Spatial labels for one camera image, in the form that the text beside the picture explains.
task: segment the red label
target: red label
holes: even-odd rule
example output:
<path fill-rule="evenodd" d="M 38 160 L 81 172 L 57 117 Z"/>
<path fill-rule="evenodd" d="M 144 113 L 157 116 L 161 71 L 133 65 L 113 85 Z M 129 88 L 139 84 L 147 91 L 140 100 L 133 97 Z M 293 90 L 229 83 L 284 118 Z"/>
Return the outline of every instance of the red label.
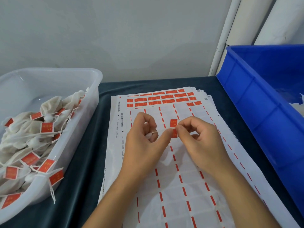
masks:
<path fill-rule="evenodd" d="M 176 98 L 185 97 L 185 96 L 187 96 L 185 93 L 183 93 L 183 94 L 175 94 L 174 95 L 174 97 L 176 97 Z"/>
<path fill-rule="evenodd" d="M 63 170 L 58 171 L 57 173 L 53 174 L 52 176 L 49 177 L 51 186 L 59 182 L 61 179 L 63 179 Z"/>
<path fill-rule="evenodd" d="M 151 102 L 149 102 L 149 105 L 157 105 L 157 104 L 161 104 L 161 101 L 151 101 Z"/>
<path fill-rule="evenodd" d="M 40 133 L 52 133 L 54 132 L 54 123 L 53 122 L 42 122 Z"/>
<path fill-rule="evenodd" d="M 166 99 L 166 98 L 173 98 L 173 95 L 163 95 L 162 99 Z"/>
<path fill-rule="evenodd" d="M 38 171 L 46 173 L 51 168 L 52 165 L 54 165 L 55 161 L 51 159 L 47 159 L 44 161 L 44 163 L 40 166 Z"/>
<path fill-rule="evenodd" d="M 65 110 L 65 108 L 61 108 L 58 113 L 56 113 L 55 115 L 60 115 L 63 111 Z"/>
<path fill-rule="evenodd" d="M 178 98 L 176 100 L 176 102 L 179 102 L 179 101 L 189 101 L 189 99 L 188 98 Z"/>
<path fill-rule="evenodd" d="M 15 180 L 18 176 L 18 168 L 14 166 L 7 166 L 4 178 Z"/>
<path fill-rule="evenodd" d="M 174 99 L 170 99 L 170 100 L 163 100 L 163 104 L 166 104 L 166 103 L 172 103 L 172 102 L 175 102 Z"/>
<path fill-rule="evenodd" d="M 158 95 L 158 94 L 165 94 L 165 92 L 157 92 L 157 93 L 153 93 L 153 95 Z"/>
<path fill-rule="evenodd" d="M 55 136 L 53 137 L 52 141 L 57 141 L 60 137 L 61 133 L 57 133 L 55 134 Z"/>
<path fill-rule="evenodd" d="M 147 98 L 136 98 L 136 99 L 134 99 L 134 101 L 146 101 L 147 100 Z"/>
<path fill-rule="evenodd" d="M 177 93 L 177 90 L 169 90 L 169 91 L 166 91 L 166 94 L 175 94 Z"/>
<path fill-rule="evenodd" d="M 38 113 L 30 115 L 29 117 L 30 117 L 31 120 L 35 120 L 37 118 L 41 118 L 42 116 L 43 116 L 42 113 L 38 112 Z"/>
<path fill-rule="evenodd" d="M 34 152 L 30 152 L 28 155 L 23 157 L 21 159 L 21 161 L 23 161 L 27 165 L 31 166 L 31 165 L 35 164 L 39 159 L 40 159 L 40 157 L 37 154 L 35 154 Z"/>
<path fill-rule="evenodd" d="M 176 129 L 173 130 L 173 134 L 172 134 L 171 138 L 177 138 L 177 131 L 176 131 Z"/>
<path fill-rule="evenodd" d="M 146 102 L 135 103 L 135 107 L 137 107 L 137 106 L 144 106 L 144 105 L 148 105 L 148 103 L 146 103 Z"/>
<path fill-rule="evenodd" d="M 176 127 L 177 126 L 177 119 L 171 119 L 170 120 L 170 127 Z"/>
<path fill-rule="evenodd" d="M 4 126 L 9 127 L 10 124 L 12 124 L 13 122 L 14 122 L 14 120 L 12 118 L 10 118 Z"/>
<path fill-rule="evenodd" d="M 150 97 L 150 98 L 148 98 L 148 100 L 149 101 L 151 101 L 151 100 L 158 100 L 158 99 L 160 99 L 161 97 L 160 96 L 155 96 L 155 97 Z"/>
<path fill-rule="evenodd" d="M 10 204 L 12 204 L 14 201 L 16 201 L 20 195 L 22 193 L 18 193 L 18 194 L 10 194 L 6 196 L 6 199 L 4 201 L 3 206 L 1 207 L 1 209 L 4 209 L 5 207 L 9 206 Z"/>

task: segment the translucent plastic bin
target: translucent plastic bin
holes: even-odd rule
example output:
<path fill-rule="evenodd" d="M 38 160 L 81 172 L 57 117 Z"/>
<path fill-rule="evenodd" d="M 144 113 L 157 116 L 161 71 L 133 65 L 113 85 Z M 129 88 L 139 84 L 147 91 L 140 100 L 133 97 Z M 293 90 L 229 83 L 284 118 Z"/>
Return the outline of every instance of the translucent plastic bin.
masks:
<path fill-rule="evenodd" d="M 304 45 L 229 46 L 218 80 L 304 215 Z"/>
<path fill-rule="evenodd" d="M 80 108 L 75 111 L 66 131 L 62 133 L 48 157 L 56 161 L 50 170 L 63 167 L 65 172 L 97 107 L 98 85 L 102 77 L 102 73 L 96 69 L 69 68 L 26 68 L 0 76 L 0 121 L 21 112 L 39 112 L 40 105 L 52 97 L 65 98 L 89 87 L 90 90 L 82 99 Z M 0 131 L 1 137 L 3 133 L 4 128 Z M 49 195 L 47 177 L 37 175 L 30 187 L 16 201 L 0 210 L 0 224 L 29 204 L 38 203 Z"/>

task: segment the left hand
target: left hand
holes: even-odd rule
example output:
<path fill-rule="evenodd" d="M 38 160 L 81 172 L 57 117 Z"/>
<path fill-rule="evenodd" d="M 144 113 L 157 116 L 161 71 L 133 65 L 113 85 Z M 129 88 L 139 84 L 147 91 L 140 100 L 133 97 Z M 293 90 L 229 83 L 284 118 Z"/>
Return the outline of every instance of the left hand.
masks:
<path fill-rule="evenodd" d="M 136 186 L 154 168 L 170 143 L 172 129 L 165 130 L 158 140 L 158 133 L 153 133 L 149 140 L 145 137 L 146 134 L 156 131 L 156 126 L 151 115 L 140 112 L 127 134 L 125 155 L 119 176 Z"/>

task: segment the dark blue tablecloth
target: dark blue tablecloth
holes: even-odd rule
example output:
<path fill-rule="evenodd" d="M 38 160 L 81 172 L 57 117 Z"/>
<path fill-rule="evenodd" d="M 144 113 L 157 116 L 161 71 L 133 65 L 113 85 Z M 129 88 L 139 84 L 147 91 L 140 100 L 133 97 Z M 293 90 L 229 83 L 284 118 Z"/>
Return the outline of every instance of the dark blue tablecloth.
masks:
<path fill-rule="evenodd" d="M 304 228 L 302 215 L 216 77 L 101 83 L 99 104 L 64 179 L 55 192 L 56 204 L 49 197 L 41 203 L 26 207 L 0 227 L 81 227 L 97 206 L 101 189 L 111 96 L 185 86 L 195 86 L 196 89 L 212 95 L 218 112 L 264 173 L 294 219 Z"/>

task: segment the blue plastic crate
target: blue plastic crate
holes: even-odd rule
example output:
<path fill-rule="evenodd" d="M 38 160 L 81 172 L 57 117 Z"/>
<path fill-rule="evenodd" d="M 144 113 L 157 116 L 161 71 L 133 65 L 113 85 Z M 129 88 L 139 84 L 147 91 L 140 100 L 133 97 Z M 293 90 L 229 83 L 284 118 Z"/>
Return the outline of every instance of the blue plastic crate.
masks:
<path fill-rule="evenodd" d="M 304 45 L 229 46 L 218 80 L 304 215 Z"/>

